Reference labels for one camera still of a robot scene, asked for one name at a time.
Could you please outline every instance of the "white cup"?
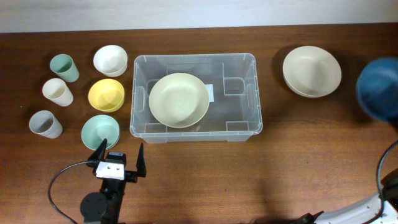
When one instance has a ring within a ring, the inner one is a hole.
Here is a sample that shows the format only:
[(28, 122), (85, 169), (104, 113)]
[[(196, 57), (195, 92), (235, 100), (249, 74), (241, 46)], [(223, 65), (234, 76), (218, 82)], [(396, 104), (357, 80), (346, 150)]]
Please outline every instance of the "white cup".
[(117, 45), (100, 48), (94, 55), (94, 67), (107, 77), (118, 77), (127, 69), (127, 53)]
[(43, 86), (43, 95), (60, 106), (68, 106), (73, 102), (73, 95), (67, 84), (60, 78), (52, 78)]
[(49, 111), (39, 111), (29, 121), (30, 130), (47, 138), (56, 138), (62, 133), (62, 125)]

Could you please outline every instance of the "white wall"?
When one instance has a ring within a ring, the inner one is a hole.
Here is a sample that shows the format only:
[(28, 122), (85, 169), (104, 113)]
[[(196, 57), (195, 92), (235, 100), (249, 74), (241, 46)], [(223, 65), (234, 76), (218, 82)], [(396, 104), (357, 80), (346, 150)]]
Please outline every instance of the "white wall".
[(398, 0), (0, 0), (0, 32), (398, 22)]

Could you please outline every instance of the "cream plate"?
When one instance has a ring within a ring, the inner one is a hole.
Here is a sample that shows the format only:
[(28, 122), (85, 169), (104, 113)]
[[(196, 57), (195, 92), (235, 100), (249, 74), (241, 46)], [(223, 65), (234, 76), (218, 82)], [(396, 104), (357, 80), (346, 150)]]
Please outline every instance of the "cream plate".
[(330, 94), (341, 81), (337, 60), (319, 47), (305, 46), (292, 50), (284, 60), (283, 71), (289, 88), (305, 97)]
[(172, 128), (186, 128), (206, 114), (209, 94), (197, 77), (174, 73), (154, 85), (149, 95), (149, 108), (160, 123)]

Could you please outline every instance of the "teal cup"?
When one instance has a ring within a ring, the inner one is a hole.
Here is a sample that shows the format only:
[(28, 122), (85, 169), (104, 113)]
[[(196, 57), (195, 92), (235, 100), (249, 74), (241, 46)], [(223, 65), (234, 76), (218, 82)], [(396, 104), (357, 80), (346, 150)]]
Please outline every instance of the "teal cup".
[(106, 149), (111, 149), (119, 141), (118, 122), (108, 115), (97, 115), (90, 118), (81, 130), (81, 140), (91, 150), (97, 150), (106, 138)]
[(79, 78), (79, 71), (71, 56), (60, 54), (51, 59), (50, 69), (66, 82), (74, 82)]

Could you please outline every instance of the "gray cup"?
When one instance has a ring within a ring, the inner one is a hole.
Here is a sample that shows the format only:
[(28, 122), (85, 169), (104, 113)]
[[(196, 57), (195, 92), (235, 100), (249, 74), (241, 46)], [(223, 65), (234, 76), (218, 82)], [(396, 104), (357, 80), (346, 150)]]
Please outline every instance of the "gray cup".
[(51, 59), (50, 68), (66, 82), (74, 82), (79, 78), (79, 71), (71, 56), (60, 54)]

